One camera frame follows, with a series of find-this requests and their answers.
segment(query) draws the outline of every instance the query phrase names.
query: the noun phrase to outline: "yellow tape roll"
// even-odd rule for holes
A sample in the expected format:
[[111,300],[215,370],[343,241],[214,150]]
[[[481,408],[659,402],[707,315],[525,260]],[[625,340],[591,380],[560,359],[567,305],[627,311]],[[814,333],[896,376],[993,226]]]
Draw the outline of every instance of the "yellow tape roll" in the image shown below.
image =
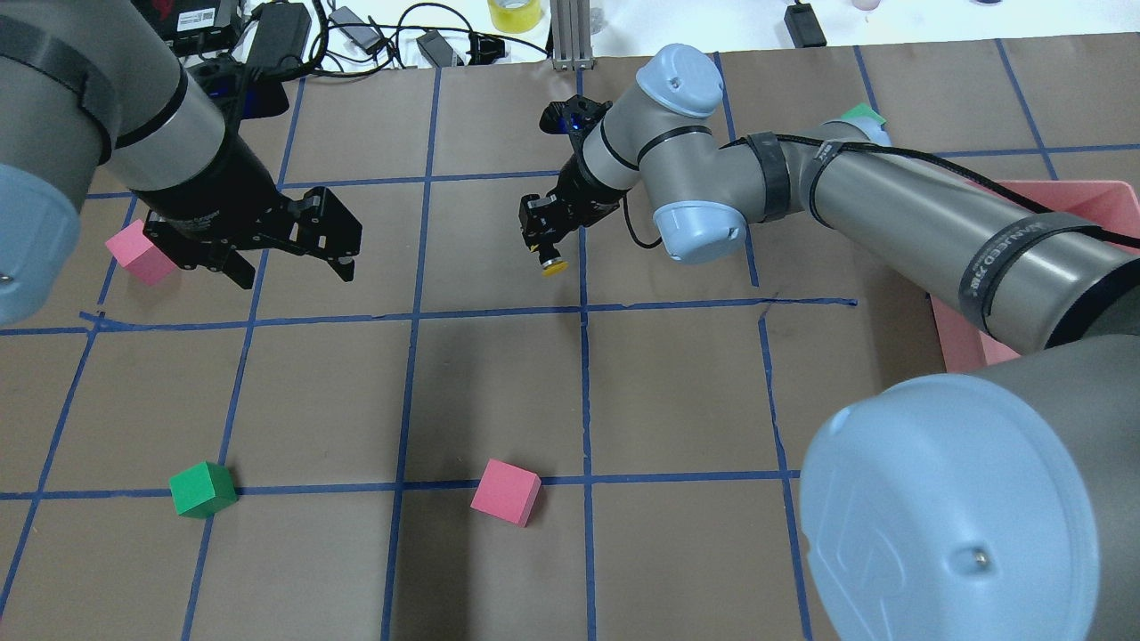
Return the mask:
[[543,17],[538,0],[487,0],[491,24],[503,33],[522,33],[535,29]]

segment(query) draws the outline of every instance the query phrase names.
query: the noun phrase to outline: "white surface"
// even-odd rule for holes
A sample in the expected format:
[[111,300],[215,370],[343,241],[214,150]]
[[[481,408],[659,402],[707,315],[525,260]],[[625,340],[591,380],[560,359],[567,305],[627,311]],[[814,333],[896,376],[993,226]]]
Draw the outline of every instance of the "white surface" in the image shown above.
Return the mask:
[[[543,19],[531,31],[516,34],[539,47],[546,44],[549,0]],[[250,1],[251,7],[259,2]],[[477,31],[494,32],[486,0],[445,0],[459,10]],[[692,44],[702,51],[739,51],[791,48],[783,24],[791,0],[592,0],[601,8],[604,29],[594,35],[594,55],[651,56],[671,42]],[[341,0],[360,17],[394,24],[413,2],[405,0]],[[814,0],[812,6],[829,44],[885,44],[937,42],[990,38],[1032,38],[1077,33],[1140,31],[1140,0],[1004,0],[983,5],[976,0],[881,0],[863,11],[853,0]],[[405,24],[462,26],[451,14],[432,7],[414,10]],[[415,46],[416,32],[401,36],[405,63],[423,65]],[[467,50],[466,35],[445,33],[459,52]],[[360,56],[341,35],[332,39],[337,51]],[[507,43],[508,62],[542,59],[537,51]]]

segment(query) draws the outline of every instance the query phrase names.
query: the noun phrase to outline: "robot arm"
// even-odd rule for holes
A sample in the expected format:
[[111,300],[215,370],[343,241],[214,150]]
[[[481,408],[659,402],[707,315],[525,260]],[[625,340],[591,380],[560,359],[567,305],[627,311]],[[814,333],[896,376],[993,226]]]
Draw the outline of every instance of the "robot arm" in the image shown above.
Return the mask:
[[520,205],[544,270],[638,180],[679,262],[808,211],[1031,355],[904,382],[813,440],[801,524],[842,639],[1140,638],[1140,259],[1106,242],[1134,240],[878,147],[873,112],[718,148],[720,90],[674,44],[612,105],[552,104],[575,154]]
[[283,196],[128,0],[3,2],[0,79],[0,324],[47,299],[104,162],[161,217],[146,233],[184,269],[250,289],[237,252],[275,248],[352,279],[356,218],[324,187]]

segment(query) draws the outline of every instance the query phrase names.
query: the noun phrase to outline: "green cube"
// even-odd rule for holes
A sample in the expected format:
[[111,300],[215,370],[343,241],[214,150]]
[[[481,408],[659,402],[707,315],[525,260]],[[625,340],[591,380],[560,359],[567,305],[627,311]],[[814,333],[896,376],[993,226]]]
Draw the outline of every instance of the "green cube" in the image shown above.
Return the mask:
[[180,517],[204,519],[237,502],[229,470],[203,461],[170,477],[170,494]]

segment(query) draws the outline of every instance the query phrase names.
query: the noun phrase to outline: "pink container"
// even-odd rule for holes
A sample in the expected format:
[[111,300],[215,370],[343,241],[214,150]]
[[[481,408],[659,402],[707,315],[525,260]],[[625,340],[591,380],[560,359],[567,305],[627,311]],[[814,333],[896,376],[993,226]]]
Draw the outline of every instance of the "pink container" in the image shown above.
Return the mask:
[[[1127,182],[1118,180],[1002,180],[1023,196],[1075,213],[1105,229],[1140,236],[1140,202]],[[1140,253],[1124,248],[1125,251]],[[1020,356],[970,325],[948,305],[931,298],[938,342],[947,372],[970,372]]]

